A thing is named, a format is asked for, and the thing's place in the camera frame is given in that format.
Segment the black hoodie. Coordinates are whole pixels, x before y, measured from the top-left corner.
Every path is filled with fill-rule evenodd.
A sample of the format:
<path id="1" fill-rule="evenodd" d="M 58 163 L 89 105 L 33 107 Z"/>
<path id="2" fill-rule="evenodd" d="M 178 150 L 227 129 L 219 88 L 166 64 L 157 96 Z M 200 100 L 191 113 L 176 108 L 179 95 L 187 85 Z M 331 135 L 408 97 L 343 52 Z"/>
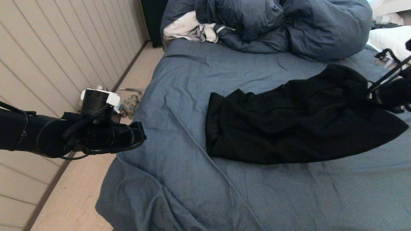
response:
<path id="1" fill-rule="evenodd" d="M 311 163 L 382 146 L 409 126 L 365 97 L 367 80 L 330 64 L 261 94 L 211 93 L 205 119 L 211 157 L 252 164 Z"/>

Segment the white pillow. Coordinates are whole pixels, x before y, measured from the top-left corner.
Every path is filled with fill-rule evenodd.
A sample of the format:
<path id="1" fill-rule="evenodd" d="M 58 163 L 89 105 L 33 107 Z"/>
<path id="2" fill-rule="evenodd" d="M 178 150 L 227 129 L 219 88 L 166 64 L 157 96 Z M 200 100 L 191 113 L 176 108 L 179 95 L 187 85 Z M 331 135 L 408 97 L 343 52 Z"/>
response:
<path id="1" fill-rule="evenodd" d="M 402 61 L 411 55 L 411 51 L 408 51 L 406 48 L 406 42 L 410 39 L 411 25 L 404 25 L 396 28 L 371 30 L 366 44 L 378 52 L 389 48 Z"/>

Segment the blue-sheeted bed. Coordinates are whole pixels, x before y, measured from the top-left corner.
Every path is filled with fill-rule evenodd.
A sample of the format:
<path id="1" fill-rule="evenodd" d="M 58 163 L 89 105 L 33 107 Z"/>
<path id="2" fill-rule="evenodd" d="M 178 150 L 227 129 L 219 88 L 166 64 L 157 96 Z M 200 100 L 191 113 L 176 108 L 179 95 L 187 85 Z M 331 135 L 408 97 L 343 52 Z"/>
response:
<path id="1" fill-rule="evenodd" d="M 117 154 L 97 212 L 115 231 L 411 231 L 410 128 L 371 151 L 333 161 L 262 166 L 206 153 L 209 95 L 262 93 L 326 63 L 289 53 L 171 42 L 135 120 L 147 140 Z"/>

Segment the beige crumpled item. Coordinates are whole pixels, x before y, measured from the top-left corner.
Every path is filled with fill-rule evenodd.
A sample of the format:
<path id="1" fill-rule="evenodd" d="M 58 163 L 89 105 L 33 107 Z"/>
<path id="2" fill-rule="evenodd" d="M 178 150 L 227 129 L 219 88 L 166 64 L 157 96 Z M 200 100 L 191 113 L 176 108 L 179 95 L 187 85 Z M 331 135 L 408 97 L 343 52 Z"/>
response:
<path id="1" fill-rule="evenodd" d="M 385 15 L 373 16 L 372 22 L 373 24 L 377 25 L 389 25 L 390 23 L 396 25 L 405 24 L 405 20 L 398 13 L 389 13 Z"/>

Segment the dark blue duvet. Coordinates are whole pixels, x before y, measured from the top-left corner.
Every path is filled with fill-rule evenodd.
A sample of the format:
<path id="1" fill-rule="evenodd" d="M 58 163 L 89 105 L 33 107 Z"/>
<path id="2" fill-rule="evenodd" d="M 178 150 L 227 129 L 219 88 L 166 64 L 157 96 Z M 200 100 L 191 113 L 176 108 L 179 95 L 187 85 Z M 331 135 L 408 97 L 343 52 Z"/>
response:
<path id="1" fill-rule="evenodd" d="M 161 36 L 166 26 L 191 11 L 201 24 L 216 23 L 215 31 L 221 25 L 235 29 L 223 29 L 217 42 L 235 51 L 289 52 L 323 62 L 360 52 L 372 26 L 367 0 L 169 0 Z"/>

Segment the white blanket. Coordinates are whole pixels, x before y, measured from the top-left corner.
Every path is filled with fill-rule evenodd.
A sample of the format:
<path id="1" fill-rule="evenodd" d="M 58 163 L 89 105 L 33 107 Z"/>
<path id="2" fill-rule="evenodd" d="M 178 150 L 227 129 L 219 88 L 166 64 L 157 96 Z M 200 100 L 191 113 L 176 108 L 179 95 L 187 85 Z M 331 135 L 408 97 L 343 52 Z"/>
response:
<path id="1" fill-rule="evenodd" d="M 402 12 L 411 9 L 411 0 L 372 0 L 370 6 L 374 16 Z"/>

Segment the crumpled white garment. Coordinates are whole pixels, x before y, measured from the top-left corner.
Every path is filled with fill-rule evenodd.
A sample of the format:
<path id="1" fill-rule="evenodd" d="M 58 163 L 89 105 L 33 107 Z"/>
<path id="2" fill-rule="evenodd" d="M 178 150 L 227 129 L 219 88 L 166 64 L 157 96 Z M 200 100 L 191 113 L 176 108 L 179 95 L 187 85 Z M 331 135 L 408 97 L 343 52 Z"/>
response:
<path id="1" fill-rule="evenodd" d="M 188 12 L 163 29 L 163 45 L 166 46 L 172 40 L 180 38 L 189 41 L 217 43 L 219 40 L 218 33 L 223 29 L 235 31 L 235 29 L 225 25 L 219 26 L 215 31 L 215 26 L 216 23 L 201 24 L 197 21 L 195 11 Z"/>

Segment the black cabinet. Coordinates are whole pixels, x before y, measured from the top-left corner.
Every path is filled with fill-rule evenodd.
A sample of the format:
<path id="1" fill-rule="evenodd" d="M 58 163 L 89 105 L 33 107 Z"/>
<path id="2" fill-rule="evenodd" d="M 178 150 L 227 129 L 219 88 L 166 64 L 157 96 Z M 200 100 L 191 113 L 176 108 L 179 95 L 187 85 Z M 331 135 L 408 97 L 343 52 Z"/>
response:
<path id="1" fill-rule="evenodd" d="M 140 0 L 153 48 L 161 46 L 160 26 L 168 0 Z"/>

